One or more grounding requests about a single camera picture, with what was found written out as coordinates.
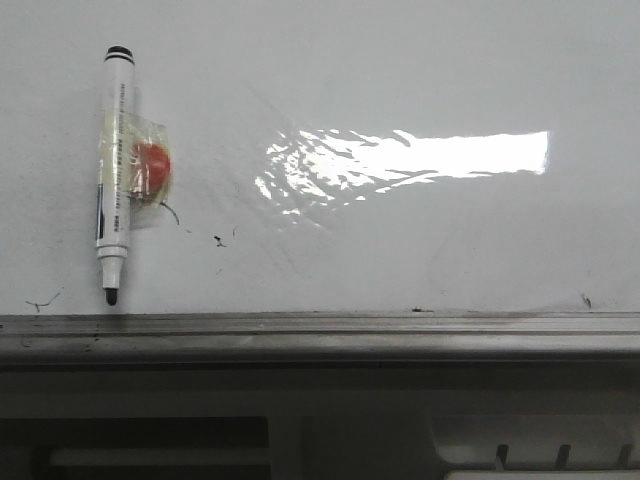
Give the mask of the grey aluminium whiteboard ledge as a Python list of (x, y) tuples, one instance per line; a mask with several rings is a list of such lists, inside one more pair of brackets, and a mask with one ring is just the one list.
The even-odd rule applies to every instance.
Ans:
[(5, 315), (5, 369), (635, 360), (635, 312)]

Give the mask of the red round magnet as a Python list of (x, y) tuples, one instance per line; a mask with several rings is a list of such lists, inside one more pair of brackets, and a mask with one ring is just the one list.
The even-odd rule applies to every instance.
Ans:
[(132, 160), (132, 192), (143, 199), (161, 195), (171, 176), (169, 152), (157, 143), (137, 142)]

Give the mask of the large white whiteboard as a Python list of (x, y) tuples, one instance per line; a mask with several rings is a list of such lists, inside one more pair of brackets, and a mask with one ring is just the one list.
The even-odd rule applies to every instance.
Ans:
[(107, 311), (112, 45), (173, 157), (121, 312), (639, 307), (635, 1), (5, 1), (5, 314)]

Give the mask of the white whiteboard marker black tip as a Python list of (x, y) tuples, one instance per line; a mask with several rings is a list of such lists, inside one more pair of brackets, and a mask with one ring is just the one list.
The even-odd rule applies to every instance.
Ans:
[(124, 46), (111, 46), (103, 66), (95, 240), (105, 300), (114, 306), (129, 250), (131, 123), (135, 106), (133, 53)]

